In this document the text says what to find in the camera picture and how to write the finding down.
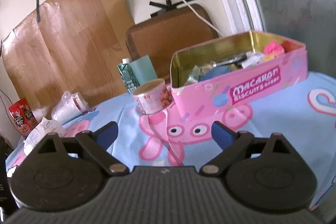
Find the pink crumpled object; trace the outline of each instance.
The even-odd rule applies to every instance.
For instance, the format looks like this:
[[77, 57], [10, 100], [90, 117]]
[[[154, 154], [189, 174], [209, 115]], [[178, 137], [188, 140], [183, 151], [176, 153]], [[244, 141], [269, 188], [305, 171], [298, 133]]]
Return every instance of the pink crumpled object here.
[[271, 41], [265, 48], [264, 54], [271, 55], [275, 54], [277, 56], [285, 54], [285, 49], [281, 46], [281, 44]]

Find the teal paper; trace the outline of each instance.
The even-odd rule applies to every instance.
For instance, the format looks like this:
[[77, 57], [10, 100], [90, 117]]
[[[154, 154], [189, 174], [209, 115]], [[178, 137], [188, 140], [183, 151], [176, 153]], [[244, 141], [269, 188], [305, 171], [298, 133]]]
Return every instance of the teal paper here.
[[140, 85], [158, 78], [148, 55], [133, 61], [130, 65]]

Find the white plastic bag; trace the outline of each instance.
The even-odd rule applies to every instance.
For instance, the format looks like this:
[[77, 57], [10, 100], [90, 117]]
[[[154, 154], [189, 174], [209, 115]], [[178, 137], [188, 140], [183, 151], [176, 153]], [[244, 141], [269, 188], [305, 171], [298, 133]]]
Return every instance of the white plastic bag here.
[[42, 122], [40, 122], [32, 131], [29, 133], [27, 139], [24, 141], [23, 151], [26, 155], [34, 149], [34, 147], [43, 139], [45, 135], [50, 132], [57, 133], [61, 138], [65, 136], [67, 133], [62, 125], [55, 120], [47, 120], [46, 118], [42, 118]]
[[51, 118], [65, 124], [89, 110], [88, 103], [79, 92], [63, 93], [61, 101], [53, 108]]

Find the white cable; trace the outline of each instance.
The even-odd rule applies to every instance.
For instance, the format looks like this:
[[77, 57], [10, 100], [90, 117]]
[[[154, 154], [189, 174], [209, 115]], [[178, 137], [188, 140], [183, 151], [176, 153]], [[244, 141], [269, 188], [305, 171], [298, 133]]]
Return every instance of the white cable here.
[[205, 18], [203, 18], [202, 16], [199, 15], [199, 13], [196, 12], [196, 10], [190, 5], [188, 4], [185, 0], [182, 0], [182, 2], [187, 5], [190, 10], [192, 10], [194, 12], [194, 14], [200, 19], [202, 20], [204, 23], [206, 23], [209, 27], [211, 27], [212, 29], [214, 29], [217, 33], [219, 33], [221, 36], [224, 36], [224, 34], [218, 30], [214, 25], [212, 25], [209, 21], [207, 21]]

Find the cartoon tablecloth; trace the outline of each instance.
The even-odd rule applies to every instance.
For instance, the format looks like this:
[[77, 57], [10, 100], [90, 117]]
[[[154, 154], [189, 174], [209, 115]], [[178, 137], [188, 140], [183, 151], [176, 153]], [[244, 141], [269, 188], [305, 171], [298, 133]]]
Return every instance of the cartoon tablecloth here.
[[[237, 108], [227, 107], [213, 117], [184, 121], [176, 105], [151, 116], [141, 115], [129, 94], [92, 108], [66, 124], [67, 137], [82, 130], [96, 131], [116, 121], [119, 134], [108, 149], [130, 169], [135, 165], [192, 165], [198, 170], [221, 153], [211, 137], [220, 121], [231, 129], [258, 137], [281, 132], [312, 168], [318, 179], [312, 205], [336, 183], [336, 80], [310, 72], [306, 81]], [[25, 158], [23, 142], [6, 160], [7, 170]]]

